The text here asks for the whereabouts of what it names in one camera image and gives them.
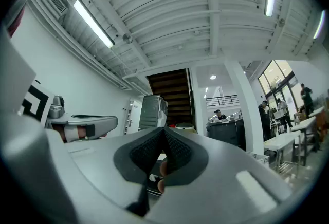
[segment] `white wall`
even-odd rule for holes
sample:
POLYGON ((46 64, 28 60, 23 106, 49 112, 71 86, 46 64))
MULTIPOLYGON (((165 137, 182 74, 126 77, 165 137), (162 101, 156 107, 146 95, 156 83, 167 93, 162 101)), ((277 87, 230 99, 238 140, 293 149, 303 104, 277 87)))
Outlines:
POLYGON ((236 90, 233 83, 222 85, 224 96, 236 95, 236 90))
POLYGON ((329 54, 322 45, 314 46, 308 62, 288 61, 299 83, 313 90, 312 98, 327 96, 329 89, 329 54))
POLYGON ((85 66, 43 28, 28 7, 12 38, 21 56, 36 72, 36 79, 54 94, 61 95, 68 113, 113 115, 117 128, 108 136, 123 134, 130 95, 85 66))
POLYGON ((253 91, 253 94, 255 95, 256 102, 258 105, 262 103, 262 101, 266 100, 266 97, 264 95, 263 89, 261 84, 259 83, 258 79, 254 79, 250 82, 251 89, 253 91))

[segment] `white column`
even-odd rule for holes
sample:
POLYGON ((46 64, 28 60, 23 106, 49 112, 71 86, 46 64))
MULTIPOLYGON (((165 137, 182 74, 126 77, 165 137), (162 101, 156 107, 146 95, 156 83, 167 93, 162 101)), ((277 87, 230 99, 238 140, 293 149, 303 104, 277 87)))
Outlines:
POLYGON ((204 135, 204 127, 206 126, 203 121, 203 108, 201 103, 201 95, 199 84, 196 77, 196 67, 190 68, 190 78, 192 83, 193 97, 194 97, 194 110, 195 110, 195 125, 198 135, 204 135))
POLYGON ((263 130, 258 105, 250 83, 236 60, 225 60, 237 96, 239 98, 246 134, 246 151, 264 154, 263 130))
POLYGON ((208 110, 207 110, 207 103, 206 99, 204 98, 204 95, 201 94, 201 108, 202 108, 202 119, 203 119, 203 127, 204 127, 204 136, 207 136, 207 123, 208 123, 208 110))

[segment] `ceiling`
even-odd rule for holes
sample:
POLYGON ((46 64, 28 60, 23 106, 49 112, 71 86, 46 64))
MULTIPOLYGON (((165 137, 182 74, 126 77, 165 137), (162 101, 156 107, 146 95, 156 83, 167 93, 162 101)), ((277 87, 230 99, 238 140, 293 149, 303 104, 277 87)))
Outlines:
POLYGON ((231 78, 223 64, 214 66, 201 66, 196 70, 196 76, 199 88, 217 87, 225 84, 232 84, 231 78))
MULTIPOLYGON (((109 72, 130 84, 122 78, 182 60, 238 59, 249 77, 261 60, 307 59, 321 13, 313 0, 276 0, 272 17, 264 15, 265 0, 82 0, 114 39, 116 45, 108 49, 75 11, 76 0, 61 1, 67 6, 58 19, 61 27, 109 72), (280 18, 286 22, 283 28, 278 26, 280 18), (124 34, 133 42, 125 43, 124 34)), ((227 72, 224 66, 217 70, 227 72)), ((200 86, 218 86, 218 81, 200 86)), ((148 90, 138 77, 134 83, 148 90)))

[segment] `railing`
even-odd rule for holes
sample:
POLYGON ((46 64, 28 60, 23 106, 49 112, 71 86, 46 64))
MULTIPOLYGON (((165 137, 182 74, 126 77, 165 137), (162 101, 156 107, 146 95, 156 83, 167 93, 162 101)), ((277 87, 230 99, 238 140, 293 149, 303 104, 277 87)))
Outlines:
POLYGON ((223 96, 223 97, 215 97, 215 98, 207 98, 206 99, 207 107, 233 104, 233 103, 239 103, 239 99, 238 99, 237 95, 230 95, 230 96, 223 96))

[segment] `doorway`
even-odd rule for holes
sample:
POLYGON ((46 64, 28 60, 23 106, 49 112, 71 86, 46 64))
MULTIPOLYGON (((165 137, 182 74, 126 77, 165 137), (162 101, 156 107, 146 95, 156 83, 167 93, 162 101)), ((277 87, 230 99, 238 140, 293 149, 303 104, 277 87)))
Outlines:
POLYGON ((289 86, 285 85, 282 88, 280 88, 275 93, 275 97, 276 97, 276 102, 277 102, 278 99, 281 99, 281 100, 283 100, 287 103, 290 119, 294 120, 294 114, 296 112, 297 107, 296 107, 296 104, 295 104, 295 101, 294 101, 294 98, 293 98, 293 95, 290 91, 289 86))

